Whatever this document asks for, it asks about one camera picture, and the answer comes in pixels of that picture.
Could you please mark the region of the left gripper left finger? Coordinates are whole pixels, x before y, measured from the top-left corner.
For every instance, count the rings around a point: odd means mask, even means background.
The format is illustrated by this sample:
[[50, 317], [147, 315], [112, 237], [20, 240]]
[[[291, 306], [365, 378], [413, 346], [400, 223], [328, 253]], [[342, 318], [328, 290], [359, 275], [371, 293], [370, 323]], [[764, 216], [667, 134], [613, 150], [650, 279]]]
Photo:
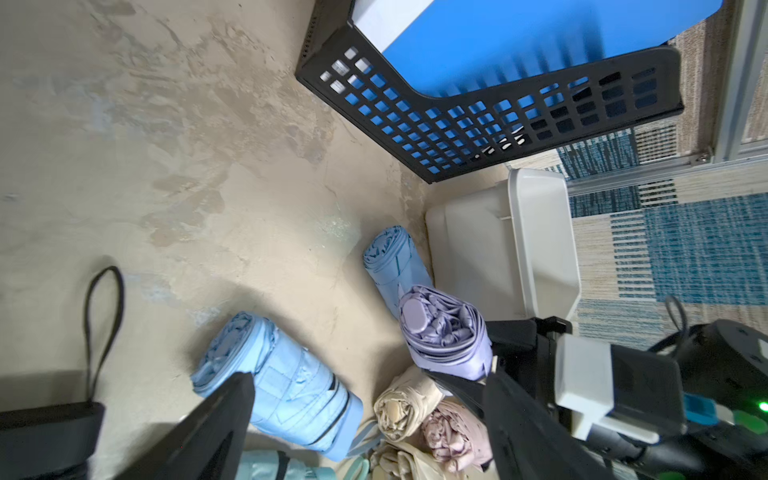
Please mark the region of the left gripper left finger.
[[255, 399], [253, 375], [237, 372], [119, 479], [233, 479]]

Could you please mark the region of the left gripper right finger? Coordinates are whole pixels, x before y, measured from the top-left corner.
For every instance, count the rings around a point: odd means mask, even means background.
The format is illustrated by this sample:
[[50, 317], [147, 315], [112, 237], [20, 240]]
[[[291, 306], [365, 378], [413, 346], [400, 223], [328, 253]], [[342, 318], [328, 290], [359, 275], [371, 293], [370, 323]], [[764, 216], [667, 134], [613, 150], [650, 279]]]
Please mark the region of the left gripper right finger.
[[611, 479], [599, 464], [505, 372], [484, 384], [431, 372], [429, 376], [469, 407], [478, 407], [501, 479]]

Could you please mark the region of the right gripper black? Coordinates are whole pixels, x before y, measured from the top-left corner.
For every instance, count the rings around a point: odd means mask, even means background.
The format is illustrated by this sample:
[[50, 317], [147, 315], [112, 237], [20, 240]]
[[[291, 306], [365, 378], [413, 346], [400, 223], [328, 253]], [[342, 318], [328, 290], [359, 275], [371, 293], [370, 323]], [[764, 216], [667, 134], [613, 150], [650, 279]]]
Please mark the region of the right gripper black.
[[570, 432], [600, 419], [600, 343], [576, 336], [558, 317], [486, 324], [498, 369]]

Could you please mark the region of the mint green umbrella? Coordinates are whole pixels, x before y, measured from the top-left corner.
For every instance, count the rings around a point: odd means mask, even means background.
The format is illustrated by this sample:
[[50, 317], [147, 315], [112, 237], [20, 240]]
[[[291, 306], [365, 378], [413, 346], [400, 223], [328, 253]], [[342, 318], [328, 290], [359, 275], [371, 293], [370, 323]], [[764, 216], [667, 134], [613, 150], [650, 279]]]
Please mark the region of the mint green umbrella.
[[240, 457], [236, 480], [336, 480], [330, 467], [311, 467], [277, 450], [244, 451]]

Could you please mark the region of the purple umbrella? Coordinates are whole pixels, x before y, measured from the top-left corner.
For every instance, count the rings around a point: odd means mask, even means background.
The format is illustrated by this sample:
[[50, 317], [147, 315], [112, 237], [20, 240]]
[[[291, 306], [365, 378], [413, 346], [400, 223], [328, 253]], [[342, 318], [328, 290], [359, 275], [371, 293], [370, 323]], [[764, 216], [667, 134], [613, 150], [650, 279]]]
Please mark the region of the purple umbrella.
[[491, 373], [491, 341], [475, 306], [416, 285], [402, 296], [399, 309], [401, 332], [419, 368], [469, 381]]

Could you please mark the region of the light blue umbrella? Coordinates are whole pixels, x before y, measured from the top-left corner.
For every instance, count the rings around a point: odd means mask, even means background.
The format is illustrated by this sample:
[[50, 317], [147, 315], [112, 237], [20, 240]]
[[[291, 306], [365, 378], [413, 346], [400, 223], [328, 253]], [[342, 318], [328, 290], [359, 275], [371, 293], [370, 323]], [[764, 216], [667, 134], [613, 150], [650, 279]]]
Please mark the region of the light blue umbrella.
[[257, 430], [332, 461], [348, 456], [362, 401], [271, 320], [249, 312], [231, 318], [191, 375], [193, 391], [207, 397], [235, 373], [252, 376], [250, 423]]

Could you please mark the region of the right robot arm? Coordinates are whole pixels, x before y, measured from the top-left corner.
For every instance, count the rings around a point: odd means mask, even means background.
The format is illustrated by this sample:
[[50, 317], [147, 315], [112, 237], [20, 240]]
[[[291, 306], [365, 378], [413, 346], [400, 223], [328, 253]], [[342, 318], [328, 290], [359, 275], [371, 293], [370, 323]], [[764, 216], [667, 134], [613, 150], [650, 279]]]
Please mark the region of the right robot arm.
[[767, 337], [744, 324], [689, 322], [637, 350], [504, 323], [501, 364], [481, 405], [503, 479], [763, 479]]

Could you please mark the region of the grey plastic storage box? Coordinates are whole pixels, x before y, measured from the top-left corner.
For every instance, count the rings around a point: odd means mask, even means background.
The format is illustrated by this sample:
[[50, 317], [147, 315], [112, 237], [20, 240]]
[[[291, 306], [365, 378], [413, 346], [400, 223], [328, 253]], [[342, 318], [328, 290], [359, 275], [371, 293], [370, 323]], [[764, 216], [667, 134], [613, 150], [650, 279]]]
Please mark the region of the grey plastic storage box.
[[434, 284], [487, 321], [573, 319], [581, 277], [565, 178], [535, 169], [430, 208]]

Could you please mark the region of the beige umbrella front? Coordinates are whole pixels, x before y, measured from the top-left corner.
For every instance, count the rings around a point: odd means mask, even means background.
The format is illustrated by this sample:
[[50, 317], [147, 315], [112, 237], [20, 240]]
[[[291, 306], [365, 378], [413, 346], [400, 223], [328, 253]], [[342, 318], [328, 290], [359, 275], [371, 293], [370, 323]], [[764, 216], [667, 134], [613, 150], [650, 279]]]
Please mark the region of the beige umbrella front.
[[413, 445], [385, 441], [375, 448], [370, 457], [371, 479], [437, 479], [470, 480], [498, 479], [494, 467], [482, 472], [475, 467], [452, 473]]

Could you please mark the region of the beige umbrella black stripes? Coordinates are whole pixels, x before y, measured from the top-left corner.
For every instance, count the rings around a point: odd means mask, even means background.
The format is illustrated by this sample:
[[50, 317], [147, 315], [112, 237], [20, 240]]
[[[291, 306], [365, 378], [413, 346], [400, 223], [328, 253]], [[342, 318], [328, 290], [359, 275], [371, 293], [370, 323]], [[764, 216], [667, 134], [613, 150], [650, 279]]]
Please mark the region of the beige umbrella black stripes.
[[379, 430], [389, 441], [413, 435], [445, 394], [424, 371], [411, 365], [373, 403]]

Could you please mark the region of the black folded umbrella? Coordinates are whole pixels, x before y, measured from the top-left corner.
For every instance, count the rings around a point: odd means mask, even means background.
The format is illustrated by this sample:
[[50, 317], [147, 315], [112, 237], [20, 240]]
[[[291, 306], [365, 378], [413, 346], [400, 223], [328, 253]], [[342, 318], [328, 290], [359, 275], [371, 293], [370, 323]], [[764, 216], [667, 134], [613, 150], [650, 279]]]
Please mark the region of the black folded umbrella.
[[[91, 305], [101, 280], [116, 285], [114, 319], [97, 362], [92, 349]], [[83, 303], [82, 329], [86, 356], [85, 400], [1, 414], [1, 477], [3, 479], [87, 479], [96, 451], [106, 406], [96, 400], [98, 379], [124, 320], [125, 281], [110, 265], [90, 281]]]

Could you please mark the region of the blue umbrella near box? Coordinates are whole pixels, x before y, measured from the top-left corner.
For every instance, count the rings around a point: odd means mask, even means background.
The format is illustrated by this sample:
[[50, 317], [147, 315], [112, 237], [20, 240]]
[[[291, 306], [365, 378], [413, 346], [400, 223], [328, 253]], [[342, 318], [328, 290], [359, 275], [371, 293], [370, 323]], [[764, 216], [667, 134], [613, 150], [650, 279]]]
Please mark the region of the blue umbrella near box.
[[396, 320], [405, 293], [414, 285], [434, 286], [413, 239], [399, 225], [386, 228], [373, 239], [363, 252], [363, 265]]

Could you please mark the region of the black mesh file holder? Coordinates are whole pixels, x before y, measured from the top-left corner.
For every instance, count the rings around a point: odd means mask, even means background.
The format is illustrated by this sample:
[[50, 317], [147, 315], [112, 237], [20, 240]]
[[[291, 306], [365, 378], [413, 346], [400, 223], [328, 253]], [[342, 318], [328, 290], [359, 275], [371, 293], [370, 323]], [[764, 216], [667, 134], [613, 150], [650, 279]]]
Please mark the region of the black mesh file holder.
[[680, 114], [681, 57], [659, 46], [452, 97], [414, 90], [357, 29], [315, 4], [297, 80], [427, 183]]

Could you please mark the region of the blue clip file folder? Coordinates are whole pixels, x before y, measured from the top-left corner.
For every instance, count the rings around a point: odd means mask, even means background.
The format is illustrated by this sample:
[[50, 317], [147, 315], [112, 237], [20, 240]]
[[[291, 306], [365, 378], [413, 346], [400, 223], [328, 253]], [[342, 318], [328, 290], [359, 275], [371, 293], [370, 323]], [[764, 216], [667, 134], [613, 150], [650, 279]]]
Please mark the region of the blue clip file folder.
[[449, 97], [660, 46], [720, 0], [357, 1], [355, 27], [417, 92]]

